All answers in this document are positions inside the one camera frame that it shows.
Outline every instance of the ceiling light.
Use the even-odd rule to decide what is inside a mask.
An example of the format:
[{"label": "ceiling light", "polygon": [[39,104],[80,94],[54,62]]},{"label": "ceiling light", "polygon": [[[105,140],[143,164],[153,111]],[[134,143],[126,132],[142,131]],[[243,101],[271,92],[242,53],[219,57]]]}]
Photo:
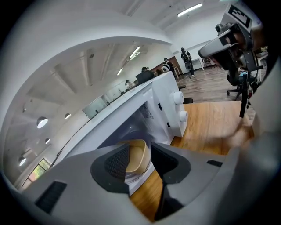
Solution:
[{"label": "ceiling light", "polygon": [[71,117],[71,114],[70,114],[70,113],[67,113],[67,114],[65,115],[65,119],[68,119],[69,117]]},{"label": "ceiling light", "polygon": [[26,158],[20,157],[18,161],[19,161],[19,166],[22,166],[25,163]]},{"label": "ceiling light", "polygon": [[190,12],[191,10],[197,9],[197,8],[199,8],[199,7],[201,7],[201,6],[202,6],[202,3],[200,3],[200,4],[198,4],[198,5],[195,5],[195,6],[191,7],[191,8],[189,8],[189,9],[184,10],[183,12],[179,13],[177,16],[180,17],[180,16],[182,16],[182,15],[184,15],[184,14]]},{"label": "ceiling light", "polygon": [[131,59],[133,57],[134,54],[136,54],[136,52],[140,49],[141,47],[137,47],[136,50],[131,54],[131,56],[129,57],[129,59]]},{"label": "ceiling light", "polygon": [[48,122],[48,119],[46,117],[39,117],[39,119],[37,120],[37,128],[42,128],[46,125],[46,123]]},{"label": "ceiling light", "polygon": [[123,68],[121,68],[121,69],[119,70],[119,72],[118,72],[118,74],[117,74],[117,75],[119,75],[119,74],[122,72],[122,70],[123,70]]},{"label": "ceiling light", "polygon": [[133,55],[133,57],[130,60],[132,60],[133,58],[137,57],[139,54],[140,54],[140,52],[137,52],[136,54]]}]

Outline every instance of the tan bowl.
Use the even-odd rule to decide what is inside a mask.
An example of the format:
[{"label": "tan bowl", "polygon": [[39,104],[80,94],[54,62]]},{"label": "tan bowl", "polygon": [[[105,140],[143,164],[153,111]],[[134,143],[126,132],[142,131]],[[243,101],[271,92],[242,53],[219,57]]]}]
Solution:
[{"label": "tan bowl", "polygon": [[145,141],[142,139],[127,140],[120,143],[130,144],[130,162],[127,166],[126,173],[142,174],[150,161],[150,151]]}]

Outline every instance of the white wall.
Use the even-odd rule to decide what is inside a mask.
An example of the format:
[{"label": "white wall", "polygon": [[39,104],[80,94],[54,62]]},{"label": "white wall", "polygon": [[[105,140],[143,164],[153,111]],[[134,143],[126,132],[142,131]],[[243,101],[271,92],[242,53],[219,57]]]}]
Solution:
[{"label": "white wall", "polygon": [[53,143],[52,148],[60,151],[70,138],[88,121],[88,117],[82,110],[72,115],[68,122],[57,132],[54,139],[51,140],[51,143]]},{"label": "white wall", "polygon": [[136,75],[141,73],[141,68],[143,66],[152,69],[163,63],[165,57],[173,57],[169,45],[152,44],[148,47],[148,53],[141,53],[136,58],[128,62],[122,71],[122,77],[124,77],[124,80],[130,80],[133,82],[136,80]]}]

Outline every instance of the person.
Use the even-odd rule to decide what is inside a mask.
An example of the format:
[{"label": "person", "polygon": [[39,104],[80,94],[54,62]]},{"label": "person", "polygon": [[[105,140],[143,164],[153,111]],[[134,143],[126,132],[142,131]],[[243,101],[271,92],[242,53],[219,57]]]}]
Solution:
[{"label": "person", "polygon": [[126,80],[125,85],[128,85],[128,86],[129,86],[129,89],[132,89],[132,88],[135,86],[135,85],[134,85],[131,81],[129,81],[129,80]]},{"label": "person", "polygon": [[188,51],[185,51],[185,49],[183,47],[180,50],[181,50],[181,58],[183,59],[183,61],[185,63],[186,69],[190,70],[191,76],[194,76],[191,54]]},{"label": "person", "polygon": [[146,68],[145,66],[143,68],[141,68],[141,72],[147,71],[148,68]]},{"label": "person", "polygon": [[173,75],[176,76],[174,66],[173,66],[172,62],[170,62],[167,58],[164,58],[162,69],[164,72],[172,71]]},{"label": "person", "polygon": [[[265,47],[265,46],[269,45],[269,42],[266,40],[266,34],[265,34],[265,30],[264,30],[264,27],[262,24],[252,27],[251,35],[252,35],[252,39],[253,39],[253,49],[252,49],[253,51],[256,51],[261,47]],[[242,50],[245,50],[246,42],[245,42],[245,39],[244,39],[242,33],[241,32],[234,33],[234,38],[237,40],[237,42],[239,44],[239,48]],[[231,41],[228,37],[226,38],[226,40],[229,44],[231,43]],[[263,78],[263,81],[267,78],[269,72],[273,68],[273,66],[277,60],[277,55],[278,55],[278,53],[277,53],[278,51],[276,50],[276,48],[274,49],[272,46],[268,47],[267,51],[268,51],[268,56],[266,58],[267,69],[266,69],[266,73]]]},{"label": "person", "polygon": [[162,71],[161,71],[161,70],[159,70],[159,69],[157,69],[157,70],[156,70],[156,73],[157,73],[157,76],[159,76],[159,75],[161,75],[161,74],[162,74]]}]

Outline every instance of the recessed light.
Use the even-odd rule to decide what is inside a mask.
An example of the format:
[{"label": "recessed light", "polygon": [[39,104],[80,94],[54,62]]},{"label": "recessed light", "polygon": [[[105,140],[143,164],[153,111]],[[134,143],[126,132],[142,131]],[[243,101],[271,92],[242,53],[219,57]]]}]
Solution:
[{"label": "recessed light", "polygon": [[70,113],[67,113],[67,114],[65,115],[65,119],[68,119],[69,117],[71,117],[71,114],[70,114]]},{"label": "recessed light", "polygon": [[25,161],[26,161],[26,158],[20,157],[19,158],[19,166],[22,166],[25,163]]},{"label": "recessed light", "polygon": [[37,120],[37,128],[40,129],[42,127],[44,127],[46,125],[46,123],[48,122],[48,119],[46,117],[40,117]]},{"label": "recessed light", "polygon": [[119,72],[118,72],[118,74],[117,74],[117,75],[119,75],[119,74],[122,72],[122,70],[123,70],[123,68],[121,68],[121,69],[119,70]]},{"label": "recessed light", "polygon": [[195,5],[195,6],[191,7],[191,8],[189,8],[189,9],[184,10],[183,12],[179,13],[177,16],[180,17],[180,16],[182,16],[182,15],[184,15],[184,14],[190,12],[191,10],[197,9],[197,8],[199,8],[199,7],[201,7],[201,6],[202,6],[202,3],[200,3],[200,4],[198,4],[198,5]]}]

